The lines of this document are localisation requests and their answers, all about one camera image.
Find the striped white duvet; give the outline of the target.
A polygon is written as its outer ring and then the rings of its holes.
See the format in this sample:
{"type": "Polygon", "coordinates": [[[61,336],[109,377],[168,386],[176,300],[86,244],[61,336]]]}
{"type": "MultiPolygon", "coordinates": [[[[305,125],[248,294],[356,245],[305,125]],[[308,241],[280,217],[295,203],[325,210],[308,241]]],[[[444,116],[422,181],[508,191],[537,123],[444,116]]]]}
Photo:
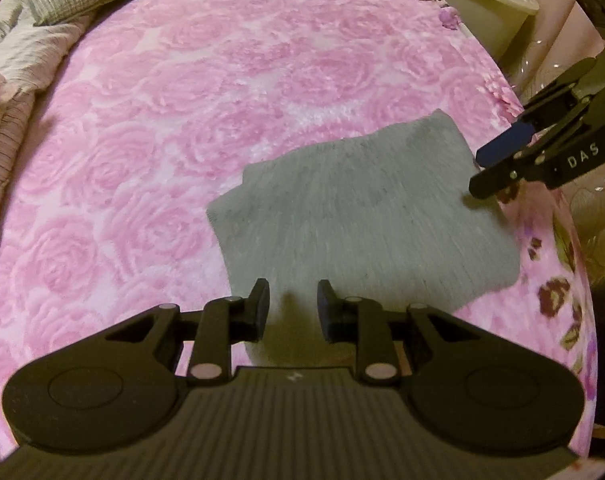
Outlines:
{"type": "Polygon", "coordinates": [[[13,91],[45,91],[93,18],[38,25],[28,0],[0,0],[0,101],[13,91]]]}

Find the grey sweater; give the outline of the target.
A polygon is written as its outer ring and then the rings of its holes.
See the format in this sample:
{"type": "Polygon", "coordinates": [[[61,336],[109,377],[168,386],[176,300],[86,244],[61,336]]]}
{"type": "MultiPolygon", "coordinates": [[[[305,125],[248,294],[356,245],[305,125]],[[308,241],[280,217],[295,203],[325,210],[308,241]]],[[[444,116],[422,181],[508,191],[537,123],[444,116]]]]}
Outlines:
{"type": "Polygon", "coordinates": [[[495,200],[467,189],[472,152],[441,110],[360,136],[297,148],[244,171],[207,217],[234,295],[270,285],[267,327],[248,344],[258,366],[324,366],[348,344],[322,335],[317,289],[401,311],[455,312],[513,285],[521,256],[495,200]]]}

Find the pink rose bed blanket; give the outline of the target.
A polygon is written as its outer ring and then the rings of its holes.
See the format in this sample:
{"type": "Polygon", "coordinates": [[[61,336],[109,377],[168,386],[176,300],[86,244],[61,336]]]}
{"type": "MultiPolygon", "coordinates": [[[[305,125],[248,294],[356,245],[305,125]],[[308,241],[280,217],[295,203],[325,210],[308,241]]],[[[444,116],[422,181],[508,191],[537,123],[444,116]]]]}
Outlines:
{"type": "Polygon", "coordinates": [[[34,110],[0,217],[1,408],[24,364],[228,281],[206,207],[245,166],[443,110],[471,148],[521,110],[439,0],[129,0],[34,110]]]}

